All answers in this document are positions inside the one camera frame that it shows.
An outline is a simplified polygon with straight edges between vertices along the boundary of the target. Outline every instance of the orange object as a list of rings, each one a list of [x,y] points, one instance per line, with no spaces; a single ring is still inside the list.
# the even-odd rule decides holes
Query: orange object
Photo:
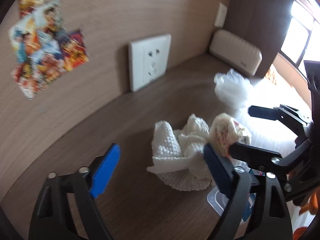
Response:
[[[317,199],[316,192],[314,192],[310,197],[309,203],[301,207],[299,211],[299,215],[307,211],[309,211],[311,215],[316,215],[318,213],[318,210],[319,210],[318,199]]]
[[[297,228],[293,233],[293,240],[298,240],[307,229],[307,227]]]

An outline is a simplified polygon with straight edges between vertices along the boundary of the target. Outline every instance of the crumpled paper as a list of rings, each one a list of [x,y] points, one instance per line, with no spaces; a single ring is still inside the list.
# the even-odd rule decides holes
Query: crumpled paper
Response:
[[[251,133],[225,113],[213,120],[210,130],[207,123],[194,114],[182,130],[173,130],[166,121],[157,122],[152,141],[154,166],[147,171],[177,190],[201,190],[215,185],[203,158],[203,148],[208,142],[218,154],[231,159],[229,146],[235,142],[250,144]]]

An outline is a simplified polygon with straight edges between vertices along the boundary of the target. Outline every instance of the plastic bag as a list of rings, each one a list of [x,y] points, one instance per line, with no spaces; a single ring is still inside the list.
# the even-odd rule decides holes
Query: plastic bag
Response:
[[[253,86],[249,79],[244,78],[233,68],[227,74],[217,73],[214,76],[214,82],[216,96],[227,106],[239,109],[250,105]]]

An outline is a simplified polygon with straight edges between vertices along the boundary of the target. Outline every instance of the light switch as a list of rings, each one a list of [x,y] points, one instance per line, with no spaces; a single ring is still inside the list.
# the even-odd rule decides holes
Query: light switch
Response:
[[[215,27],[222,28],[224,25],[224,21],[226,19],[226,16],[227,16],[227,7],[224,4],[219,3],[219,8],[217,11],[216,19],[215,19],[213,25]]]

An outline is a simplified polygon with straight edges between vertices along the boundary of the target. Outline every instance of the metal screw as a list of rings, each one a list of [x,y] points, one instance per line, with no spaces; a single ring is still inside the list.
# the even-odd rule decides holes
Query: metal screw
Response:
[[[284,190],[286,192],[291,192],[292,191],[292,186],[289,183],[286,183],[283,188],[284,188]]]
[[[271,158],[271,161],[272,161],[274,164],[277,164],[277,163],[280,161],[280,159],[277,158],[277,157],[272,157],[272,158]]]
[[[79,173],[86,173],[86,172],[88,172],[89,171],[89,168],[87,167],[87,166],[84,166],[84,167],[81,167],[79,170]]]
[[[266,173],[266,176],[267,176],[268,178],[270,178],[270,179],[275,179],[275,178],[276,178],[276,176],[275,176],[272,172],[267,172],[267,173]]]
[[[53,178],[55,178],[57,176],[57,173],[55,173],[55,172],[50,172],[49,174],[48,174],[48,179],[53,179]]]
[[[244,173],[245,172],[244,168],[242,168],[241,166],[236,166],[235,167],[235,171],[238,172],[238,173]]]

